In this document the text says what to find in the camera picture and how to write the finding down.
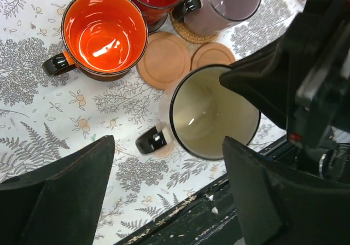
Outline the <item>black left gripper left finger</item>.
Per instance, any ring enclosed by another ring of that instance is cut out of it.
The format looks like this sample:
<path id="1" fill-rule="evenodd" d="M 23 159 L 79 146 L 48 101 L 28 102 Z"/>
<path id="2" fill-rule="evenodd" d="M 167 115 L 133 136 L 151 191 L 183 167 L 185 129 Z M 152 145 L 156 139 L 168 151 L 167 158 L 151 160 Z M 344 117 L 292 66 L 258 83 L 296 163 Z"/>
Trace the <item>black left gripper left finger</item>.
<path id="1" fill-rule="evenodd" d="M 92 244 L 114 137 L 1 183 L 1 244 Z"/>

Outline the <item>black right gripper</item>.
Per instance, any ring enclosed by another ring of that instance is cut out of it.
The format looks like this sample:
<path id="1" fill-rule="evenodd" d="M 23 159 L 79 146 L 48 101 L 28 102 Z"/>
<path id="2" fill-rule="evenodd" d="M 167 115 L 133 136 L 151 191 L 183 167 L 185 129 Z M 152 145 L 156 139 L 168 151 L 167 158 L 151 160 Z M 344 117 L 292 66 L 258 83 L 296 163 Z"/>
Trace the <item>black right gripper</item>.
<path id="1" fill-rule="evenodd" d="M 307 0 L 281 48 L 274 41 L 229 68 L 220 84 L 286 129 L 311 173 L 349 178 L 349 144 L 333 133 L 349 131 L 349 0 Z"/>

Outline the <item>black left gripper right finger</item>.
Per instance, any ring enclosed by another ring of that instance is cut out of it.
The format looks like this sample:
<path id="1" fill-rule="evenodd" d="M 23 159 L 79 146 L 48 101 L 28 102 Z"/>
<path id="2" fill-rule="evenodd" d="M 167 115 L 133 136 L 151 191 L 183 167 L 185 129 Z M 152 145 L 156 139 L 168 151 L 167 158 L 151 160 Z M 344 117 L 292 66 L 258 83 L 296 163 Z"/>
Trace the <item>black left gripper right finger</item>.
<path id="1" fill-rule="evenodd" d="M 246 244 L 349 244 L 349 185 L 300 172 L 225 137 Z"/>

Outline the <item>light wooden coaster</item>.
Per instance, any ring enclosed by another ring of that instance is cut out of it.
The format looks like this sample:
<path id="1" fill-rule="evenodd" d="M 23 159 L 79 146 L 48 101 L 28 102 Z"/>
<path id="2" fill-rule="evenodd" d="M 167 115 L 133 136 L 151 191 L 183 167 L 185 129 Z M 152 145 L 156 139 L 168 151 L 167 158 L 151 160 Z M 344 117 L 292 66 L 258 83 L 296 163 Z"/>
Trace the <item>light wooden coaster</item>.
<path id="1" fill-rule="evenodd" d="M 230 65 L 236 61 L 231 50 L 220 43 L 207 43 L 200 46 L 191 59 L 191 69 L 195 70 L 202 66 L 221 64 Z"/>
<path id="2" fill-rule="evenodd" d="M 191 55 L 186 43 L 169 32 L 149 36 L 137 70 L 148 85 L 165 90 L 190 72 Z"/>

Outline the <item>cream white cup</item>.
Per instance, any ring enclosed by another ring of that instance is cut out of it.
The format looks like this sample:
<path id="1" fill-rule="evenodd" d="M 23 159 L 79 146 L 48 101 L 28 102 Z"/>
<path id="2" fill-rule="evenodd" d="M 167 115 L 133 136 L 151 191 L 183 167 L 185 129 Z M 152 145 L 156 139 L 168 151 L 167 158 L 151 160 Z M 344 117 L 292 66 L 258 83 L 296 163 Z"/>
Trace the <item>cream white cup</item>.
<path id="1" fill-rule="evenodd" d="M 226 136 L 248 145 L 261 113 L 220 84 L 229 70 L 226 65 L 203 66 L 167 88 L 159 101 L 159 122 L 136 139 L 139 152 L 147 155 L 177 144 L 197 158 L 221 160 Z"/>

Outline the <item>lilac purple cup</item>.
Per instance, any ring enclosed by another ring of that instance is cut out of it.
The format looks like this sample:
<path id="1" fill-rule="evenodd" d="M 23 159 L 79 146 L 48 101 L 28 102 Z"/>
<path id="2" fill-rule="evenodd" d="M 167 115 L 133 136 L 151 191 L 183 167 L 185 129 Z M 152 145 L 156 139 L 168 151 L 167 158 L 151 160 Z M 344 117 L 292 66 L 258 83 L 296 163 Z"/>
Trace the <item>lilac purple cup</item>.
<path id="1" fill-rule="evenodd" d="M 173 18 L 200 36 L 211 36 L 251 18 L 261 0 L 184 0 Z"/>

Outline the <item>woven rattan coaster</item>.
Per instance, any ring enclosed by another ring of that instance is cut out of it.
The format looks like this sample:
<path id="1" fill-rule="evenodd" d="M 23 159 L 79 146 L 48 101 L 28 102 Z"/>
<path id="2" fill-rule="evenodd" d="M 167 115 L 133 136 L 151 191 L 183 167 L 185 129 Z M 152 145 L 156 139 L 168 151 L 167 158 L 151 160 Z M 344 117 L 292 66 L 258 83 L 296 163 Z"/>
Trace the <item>woven rattan coaster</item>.
<path id="1" fill-rule="evenodd" d="M 169 13 L 170 21 L 175 31 L 187 42 L 194 44 L 206 44 L 217 39 L 218 34 L 201 36 L 188 29 L 185 23 L 175 20 L 172 13 Z"/>

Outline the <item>orange cup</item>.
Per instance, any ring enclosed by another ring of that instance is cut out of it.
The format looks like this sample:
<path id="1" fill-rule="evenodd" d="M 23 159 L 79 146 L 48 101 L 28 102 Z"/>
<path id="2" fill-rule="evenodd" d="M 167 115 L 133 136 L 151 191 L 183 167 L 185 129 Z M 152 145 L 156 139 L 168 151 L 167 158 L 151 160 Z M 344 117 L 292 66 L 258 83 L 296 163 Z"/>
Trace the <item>orange cup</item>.
<path id="1" fill-rule="evenodd" d="M 115 81 L 144 55 L 148 27 L 131 0 L 72 0 L 61 36 L 65 50 L 42 64 L 48 76 L 79 68 L 92 79 Z"/>

